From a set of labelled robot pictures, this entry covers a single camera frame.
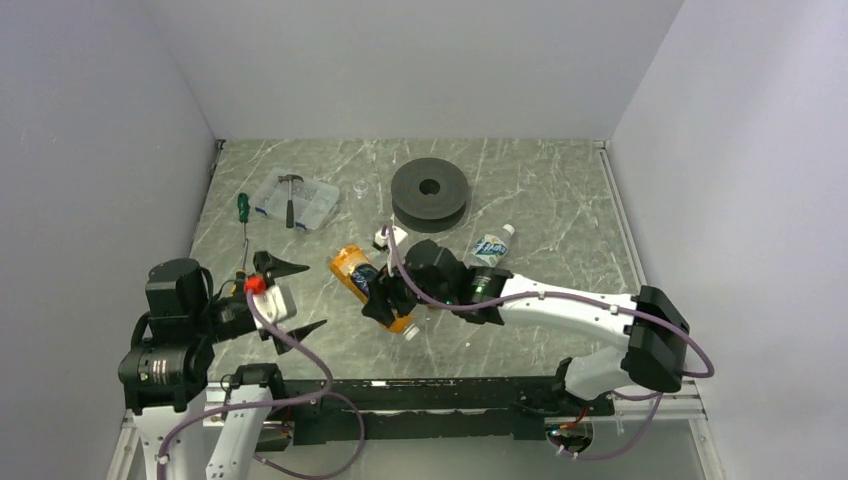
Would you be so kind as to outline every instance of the screwdriver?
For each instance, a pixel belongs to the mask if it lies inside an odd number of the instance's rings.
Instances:
[[[240,288],[244,288],[244,281],[247,278],[247,273],[245,272],[245,268],[247,268],[247,217],[250,214],[250,202],[248,201],[247,194],[241,192],[236,197],[236,205],[239,209],[239,222],[242,224],[243,231],[243,244],[244,244],[244,255],[241,257],[241,270],[236,272],[236,282],[233,285],[233,291],[231,293],[235,293]]]

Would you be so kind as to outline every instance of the orange wire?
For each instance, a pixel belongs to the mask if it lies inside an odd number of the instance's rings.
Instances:
[[[577,424],[580,423],[581,420],[583,420],[587,413],[589,413],[589,407],[583,407],[583,411],[580,412],[580,415],[577,417],[577,420],[573,422],[563,423],[559,426],[559,428],[569,429],[576,427]]]

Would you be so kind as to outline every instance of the transparent storage bin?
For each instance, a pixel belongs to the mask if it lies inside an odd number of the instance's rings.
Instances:
[[[281,167],[275,167],[259,188],[250,196],[250,205],[257,212],[286,220],[286,204],[289,200],[289,182],[280,182],[278,177],[297,174]],[[303,181],[292,183],[292,203],[294,204],[295,226],[307,230],[321,228],[327,217],[333,213],[339,201],[339,188],[318,180],[303,177]]]

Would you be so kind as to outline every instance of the marble tabletop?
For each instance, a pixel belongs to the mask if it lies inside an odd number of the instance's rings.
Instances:
[[[250,256],[256,250],[311,269],[290,277],[299,313],[294,328],[320,319],[327,325],[305,341],[336,378],[477,377],[550,375],[567,356],[597,345],[585,337],[541,327],[473,325],[444,311],[416,307],[421,333],[411,341],[384,331],[360,314],[362,305],[327,269],[329,258],[355,243],[378,266],[386,255],[371,247],[391,211],[394,172],[420,157],[456,164],[472,195],[465,218],[434,235],[412,232],[450,248],[461,258],[484,233],[515,226],[499,265],[544,283],[600,293],[635,293],[637,280],[621,235],[604,170],[589,140],[245,140],[228,141],[200,217],[191,256],[215,284],[240,267],[242,228],[236,195],[252,194],[273,167],[284,167],[341,190],[336,212],[315,231],[288,230],[284,222],[253,212]],[[369,188],[361,199],[353,183]],[[245,335],[217,345],[210,379],[238,365],[276,361],[285,378],[321,378],[297,352],[278,357],[270,342]]]

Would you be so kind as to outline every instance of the orange bottle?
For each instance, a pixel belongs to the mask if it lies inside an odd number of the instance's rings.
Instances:
[[[368,260],[365,252],[356,245],[348,245],[341,249],[329,265],[330,271],[356,295],[362,303],[368,301],[368,287],[365,277],[376,275],[377,269]],[[400,317],[395,312],[395,321],[391,326],[379,325],[392,333],[402,333],[407,340],[418,334],[419,328],[413,322],[412,315]]]

